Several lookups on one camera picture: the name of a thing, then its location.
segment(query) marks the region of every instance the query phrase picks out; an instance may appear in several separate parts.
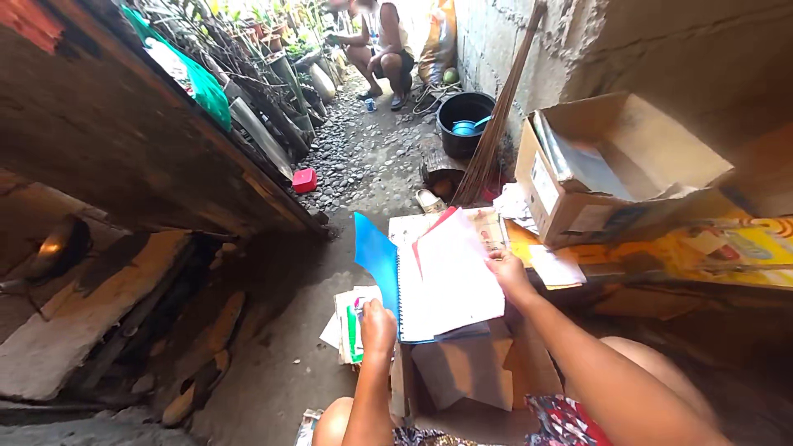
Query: broom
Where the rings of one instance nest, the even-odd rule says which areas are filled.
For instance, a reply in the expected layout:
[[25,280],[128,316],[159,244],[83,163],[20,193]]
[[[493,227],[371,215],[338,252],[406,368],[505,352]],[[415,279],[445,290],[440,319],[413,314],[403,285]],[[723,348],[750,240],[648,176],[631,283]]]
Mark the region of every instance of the broom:
[[465,171],[465,176],[462,177],[460,186],[451,200],[455,206],[467,206],[475,202],[479,198],[482,186],[488,184],[490,180],[493,161],[498,154],[499,142],[504,134],[507,115],[509,115],[512,99],[515,98],[515,90],[518,88],[518,81],[523,73],[523,65],[526,64],[531,41],[537,32],[540,19],[547,9],[548,6],[545,2],[536,2],[534,4],[534,11],[531,13],[526,36],[523,38],[523,43],[520,45],[517,56],[515,56],[515,61],[512,62],[512,69],[509,71],[504,89],[496,101],[496,107],[493,108],[492,119],[488,121],[485,131],[482,133],[482,138],[477,144],[477,150],[473,154],[468,169]]

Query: floral skirt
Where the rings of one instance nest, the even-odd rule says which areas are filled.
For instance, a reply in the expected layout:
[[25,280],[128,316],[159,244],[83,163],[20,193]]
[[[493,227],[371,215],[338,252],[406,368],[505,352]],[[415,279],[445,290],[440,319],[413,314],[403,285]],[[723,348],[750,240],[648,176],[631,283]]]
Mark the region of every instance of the floral skirt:
[[[564,395],[526,396],[540,420],[540,430],[526,435],[527,446],[611,446],[603,430],[584,407]],[[396,428],[396,446],[480,446],[435,429]]]

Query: black bucket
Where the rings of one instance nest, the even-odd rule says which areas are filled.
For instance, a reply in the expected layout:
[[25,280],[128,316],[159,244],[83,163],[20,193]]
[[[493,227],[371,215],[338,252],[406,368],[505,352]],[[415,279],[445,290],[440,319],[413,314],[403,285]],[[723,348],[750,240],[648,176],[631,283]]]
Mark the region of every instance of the black bucket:
[[467,160],[473,156],[482,132],[473,135],[455,135],[451,132],[457,121],[477,122],[490,116],[496,106],[496,99],[484,93],[463,92],[447,99],[438,108],[438,124],[441,128],[443,151],[456,160]]

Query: leg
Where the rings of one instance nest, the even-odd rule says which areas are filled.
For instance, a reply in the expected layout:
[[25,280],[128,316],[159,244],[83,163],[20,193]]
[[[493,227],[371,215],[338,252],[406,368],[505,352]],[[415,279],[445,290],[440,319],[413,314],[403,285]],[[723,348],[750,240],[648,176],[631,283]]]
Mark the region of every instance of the leg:
[[369,72],[369,59],[372,58],[372,50],[369,47],[354,47],[348,46],[344,52],[347,54],[347,59],[361,72],[366,81],[369,83],[369,91],[373,96],[383,94],[383,90],[377,84],[374,74]]
[[[703,420],[714,427],[718,426],[711,405],[669,358],[644,344],[622,337],[609,336],[600,341],[647,370],[658,381],[672,389],[680,399],[689,404]],[[565,394],[577,400],[576,391],[569,383],[565,386]]]
[[341,446],[352,411],[352,398],[343,397],[328,406],[314,428],[312,446]]
[[380,58],[380,66],[383,67],[385,77],[389,79],[394,98],[404,97],[404,87],[402,85],[402,58],[398,54],[389,53]]

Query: blue scoop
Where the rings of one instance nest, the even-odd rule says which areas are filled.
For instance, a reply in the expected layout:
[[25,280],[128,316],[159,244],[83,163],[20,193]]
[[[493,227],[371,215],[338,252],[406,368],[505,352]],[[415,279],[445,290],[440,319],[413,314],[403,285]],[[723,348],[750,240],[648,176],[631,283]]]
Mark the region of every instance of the blue scoop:
[[456,121],[451,128],[451,132],[455,135],[460,136],[471,136],[474,133],[480,131],[478,127],[484,125],[487,121],[490,121],[492,115],[482,118],[479,122],[473,121]]

